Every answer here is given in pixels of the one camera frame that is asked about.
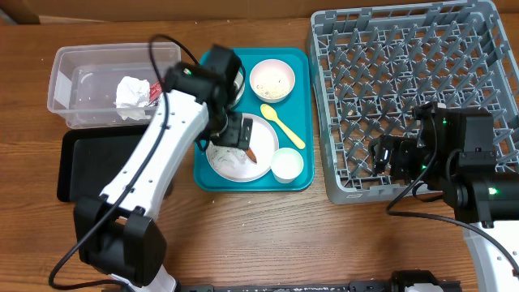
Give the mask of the red foil wrapper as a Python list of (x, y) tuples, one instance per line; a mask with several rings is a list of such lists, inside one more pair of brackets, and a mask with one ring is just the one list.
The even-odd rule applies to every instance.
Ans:
[(160, 98), (161, 94), (162, 94), (161, 83), (159, 81), (157, 81), (156, 83), (154, 83), (150, 86), (148, 105), (155, 106), (157, 104), (157, 100)]

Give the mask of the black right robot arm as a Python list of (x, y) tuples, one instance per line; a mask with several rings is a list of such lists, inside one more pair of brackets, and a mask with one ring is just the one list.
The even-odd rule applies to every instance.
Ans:
[[(381, 135), (369, 144), (374, 174), (388, 171), (409, 186), (386, 208), (390, 216), (460, 226), (481, 291), (518, 289), (518, 175), (496, 171), (494, 119), (485, 109), (427, 102), (414, 108), (414, 138)], [(396, 211), (406, 195), (427, 185), (453, 217)]]

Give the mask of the brown sausage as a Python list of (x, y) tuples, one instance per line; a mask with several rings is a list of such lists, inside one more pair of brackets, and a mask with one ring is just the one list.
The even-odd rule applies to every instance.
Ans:
[(246, 150), (246, 155), (254, 164), (257, 163), (256, 156), (250, 148)]

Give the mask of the white napkin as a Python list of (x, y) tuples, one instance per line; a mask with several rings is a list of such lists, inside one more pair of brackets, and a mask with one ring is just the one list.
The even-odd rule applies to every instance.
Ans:
[(137, 79), (124, 76), (116, 89), (116, 101), (118, 115), (123, 119), (135, 121), (148, 120), (143, 107), (147, 107), (150, 98), (150, 83), (146, 79)]

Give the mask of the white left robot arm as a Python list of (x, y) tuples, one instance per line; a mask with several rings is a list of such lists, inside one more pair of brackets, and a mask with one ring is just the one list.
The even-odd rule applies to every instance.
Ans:
[(169, 68), (155, 115), (128, 161), (98, 196), (78, 199), (74, 251), (109, 275), (106, 284), (120, 291), (177, 289), (163, 266), (167, 242), (158, 214), (191, 144), (249, 148), (252, 121), (231, 109), (242, 69), (239, 56), (219, 45), (201, 65)]

